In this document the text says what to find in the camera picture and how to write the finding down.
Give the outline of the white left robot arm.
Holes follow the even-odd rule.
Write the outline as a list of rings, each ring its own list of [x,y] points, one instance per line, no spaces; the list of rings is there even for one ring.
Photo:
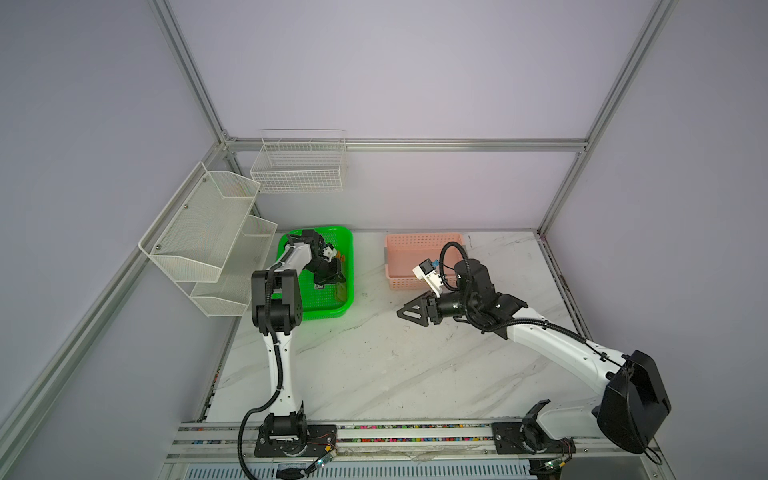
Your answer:
[[[267,414],[258,446],[276,447],[290,455],[298,455],[309,443],[303,403],[293,396],[291,366],[293,334],[304,316],[299,277],[305,271],[320,289],[346,283],[335,245],[314,229],[289,234],[282,256],[251,276],[252,322],[270,354],[270,380],[274,384],[270,399],[255,409]]]

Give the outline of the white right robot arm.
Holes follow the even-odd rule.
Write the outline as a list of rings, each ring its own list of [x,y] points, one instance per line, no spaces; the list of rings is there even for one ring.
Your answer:
[[[399,318],[428,327],[447,318],[483,334],[523,345],[568,371],[593,393],[586,400],[554,404],[538,401],[517,424],[513,443],[531,453],[575,438],[605,438],[623,451],[645,453],[671,412],[671,402],[653,358],[599,345],[539,315],[528,304],[499,293],[488,269],[476,259],[460,261],[447,284],[437,261],[413,269],[428,292],[406,303]]]

